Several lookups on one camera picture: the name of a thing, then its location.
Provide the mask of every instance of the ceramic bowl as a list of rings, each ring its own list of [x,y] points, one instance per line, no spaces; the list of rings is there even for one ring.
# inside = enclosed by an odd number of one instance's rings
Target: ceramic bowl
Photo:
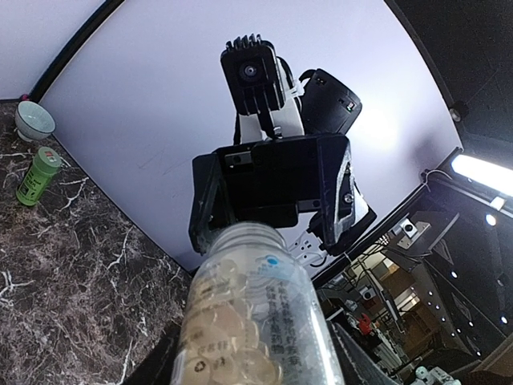
[[[39,104],[28,100],[18,104],[14,114],[18,135],[23,140],[42,140],[55,130],[55,122],[50,113]]]

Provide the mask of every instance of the marble surface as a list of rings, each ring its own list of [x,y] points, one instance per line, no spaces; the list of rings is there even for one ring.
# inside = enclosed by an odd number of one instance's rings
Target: marble surface
[[[0,104],[0,385],[120,384],[180,324],[190,277],[55,140],[21,141],[14,109]],[[14,191],[41,145],[65,165],[27,208]]]

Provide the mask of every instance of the clear plastic bottle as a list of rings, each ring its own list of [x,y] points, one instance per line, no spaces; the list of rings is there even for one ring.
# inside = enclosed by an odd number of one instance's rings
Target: clear plastic bottle
[[[306,271],[273,228],[216,239],[192,281],[172,385],[343,384]]]

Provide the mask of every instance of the green bottle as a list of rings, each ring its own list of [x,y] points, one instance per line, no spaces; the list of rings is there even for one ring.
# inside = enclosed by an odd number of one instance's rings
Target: green bottle
[[[26,206],[38,203],[54,175],[61,167],[61,157],[48,147],[41,147],[32,160],[28,173],[16,190],[16,197]]]

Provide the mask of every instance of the camera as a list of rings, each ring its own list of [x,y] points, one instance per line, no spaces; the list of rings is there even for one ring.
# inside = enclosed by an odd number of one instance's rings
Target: camera
[[[284,107],[285,91],[274,46],[259,34],[227,42],[221,54],[221,66],[240,115]]]

